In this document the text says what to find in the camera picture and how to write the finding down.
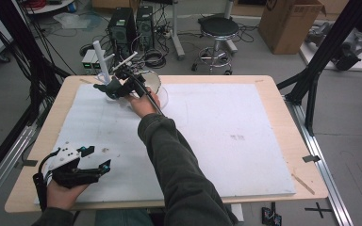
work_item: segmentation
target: hand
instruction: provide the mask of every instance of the hand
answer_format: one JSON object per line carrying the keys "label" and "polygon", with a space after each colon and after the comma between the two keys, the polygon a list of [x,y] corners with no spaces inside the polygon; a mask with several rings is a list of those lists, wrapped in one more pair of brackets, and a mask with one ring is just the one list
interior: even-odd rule
{"label": "hand", "polygon": [[[155,100],[157,106],[160,107],[160,101],[158,100],[158,96],[153,93],[150,88],[147,89],[151,93],[151,96]],[[124,96],[124,98],[131,104],[135,113],[141,118],[152,113],[157,113],[156,108],[149,101],[149,98],[146,94],[140,98],[133,97],[131,95]]]}
{"label": "hand", "polygon": [[52,180],[48,185],[47,191],[47,207],[56,207],[59,209],[70,210],[75,204],[78,196],[88,187],[88,185],[75,186],[67,188],[58,185]]}

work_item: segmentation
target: cardboard box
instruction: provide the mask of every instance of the cardboard box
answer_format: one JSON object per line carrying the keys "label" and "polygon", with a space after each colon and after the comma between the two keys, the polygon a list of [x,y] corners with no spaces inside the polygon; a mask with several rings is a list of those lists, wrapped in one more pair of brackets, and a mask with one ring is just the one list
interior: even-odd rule
{"label": "cardboard box", "polygon": [[132,8],[136,12],[139,5],[140,0],[92,0],[92,7],[99,9],[121,7]]}
{"label": "cardboard box", "polygon": [[318,0],[268,0],[258,32],[273,54],[297,54],[323,9]]}

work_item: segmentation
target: dark green sleeve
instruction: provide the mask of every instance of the dark green sleeve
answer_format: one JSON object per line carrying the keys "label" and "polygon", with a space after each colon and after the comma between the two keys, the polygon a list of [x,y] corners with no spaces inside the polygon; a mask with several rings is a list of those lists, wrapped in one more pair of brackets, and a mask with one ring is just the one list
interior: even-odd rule
{"label": "dark green sleeve", "polygon": [[214,185],[173,120],[145,116],[138,129],[164,194],[165,225],[232,225]]}
{"label": "dark green sleeve", "polygon": [[72,226],[73,214],[58,208],[46,208],[42,216],[32,226]]}

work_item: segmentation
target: computer tower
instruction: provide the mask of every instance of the computer tower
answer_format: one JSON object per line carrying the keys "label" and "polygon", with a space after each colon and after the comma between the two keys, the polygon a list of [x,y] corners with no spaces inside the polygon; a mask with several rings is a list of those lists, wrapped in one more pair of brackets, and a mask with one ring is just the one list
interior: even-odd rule
{"label": "computer tower", "polygon": [[155,48],[153,7],[139,6],[137,11],[137,29],[140,35],[140,50]]}
{"label": "computer tower", "polygon": [[115,8],[107,30],[114,53],[122,57],[131,56],[137,43],[137,29],[132,8]]}

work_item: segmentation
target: white plastic part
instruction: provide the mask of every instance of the white plastic part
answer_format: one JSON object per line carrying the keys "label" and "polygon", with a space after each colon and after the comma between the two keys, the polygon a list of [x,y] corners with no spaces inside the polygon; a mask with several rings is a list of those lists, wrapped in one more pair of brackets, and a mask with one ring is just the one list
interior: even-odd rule
{"label": "white plastic part", "polygon": [[102,70],[101,75],[103,75],[103,77],[104,77],[103,81],[100,79],[98,79],[98,80],[103,82],[105,85],[107,85],[110,82],[110,77],[109,77],[108,70],[107,70],[107,64],[104,59],[104,52],[102,51],[99,40],[96,40],[93,42],[93,48],[95,49],[96,56],[98,57],[99,65],[101,65],[101,70]]}
{"label": "white plastic part", "polygon": [[80,157],[80,153],[72,147],[68,142],[64,144],[61,148],[51,165],[49,166],[49,170],[57,169],[77,158]]}
{"label": "white plastic part", "polygon": [[131,56],[129,56],[127,59],[123,60],[121,63],[119,63],[119,65],[117,65],[115,68],[113,68],[113,71],[116,71],[120,66],[122,66],[124,63],[127,63],[128,61],[130,61],[134,56],[136,56],[138,53],[134,52],[134,54],[132,54]]}

